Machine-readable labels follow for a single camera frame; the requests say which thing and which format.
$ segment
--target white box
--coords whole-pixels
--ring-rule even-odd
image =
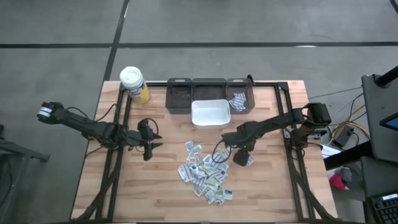
[[[195,100],[191,107],[192,123],[196,128],[224,128],[231,121],[226,100]]]

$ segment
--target wooden table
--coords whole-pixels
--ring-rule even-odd
[[[303,81],[287,81],[293,107],[308,103]],[[116,102],[120,82],[104,82],[96,119]],[[208,205],[204,196],[193,193],[192,183],[184,183],[178,166],[186,163],[184,142],[192,140],[203,146],[202,155],[210,154],[221,134],[235,131],[245,121],[262,121],[278,115],[273,88],[254,87],[256,107],[244,115],[232,115],[226,129],[195,129],[191,115],[171,115],[165,108],[164,87],[151,87],[151,99],[144,105],[132,104],[130,129],[138,121],[152,118],[159,125],[164,143],[153,151],[153,158],[144,162],[142,153],[124,151],[114,222],[295,222],[297,221],[287,159],[281,130],[267,133],[257,140],[252,152],[254,163],[241,167],[229,160],[226,189],[233,190],[233,200],[223,205]],[[114,110],[104,121],[113,120]],[[88,152],[99,146],[91,142]],[[85,160],[72,218],[78,217],[98,193],[103,175],[106,149],[91,154]],[[310,188],[330,214],[337,217],[328,177],[319,147],[305,150]],[[300,194],[303,209],[305,200]],[[109,198],[104,204],[106,216]]]

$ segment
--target black plastic bin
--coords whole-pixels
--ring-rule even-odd
[[[191,113],[192,81],[190,78],[167,80],[166,108],[170,114]]]
[[[225,99],[226,80],[225,78],[194,78],[192,91],[193,101]]]
[[[255,107],[253,84],[249,78],[230,78],[226,84],[226,100],[232,100],[235,96],[234,93],[244,93],[246,101],[243,106],[246,108],[242,111],[235,110],[231,104],[229,104],[229,110],[231,114],[248,114]]]

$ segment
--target gray concrete floor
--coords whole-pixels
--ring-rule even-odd
[[[123,0],[3,0],[0,44],[111,43]],[[380,0],[131,0],[121,42],[398,41],[398,14]],[[87,141],[74,130],[37,121],[43,101],[94,116],[110,49],[0,49],[0,124],[5,137],[51,154],[32,161],[13,223],[69,218]],[[397,65],[398,47],[119,49],[110,80],[126,65],[147,80],[241,77],[305,80],[310,101],[345,120],[361,75]],[[359,99],[354,108],[363,104]],[[366,117],[358,120],[367,128]],[[359,134],[361,141],[365,137]],[[363,221],[358,201],[334,194],[339,217]]]

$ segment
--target computer keyboard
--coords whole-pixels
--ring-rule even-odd
[[[371,198],[372,211],[380,224],[398,223],[398,193]]]

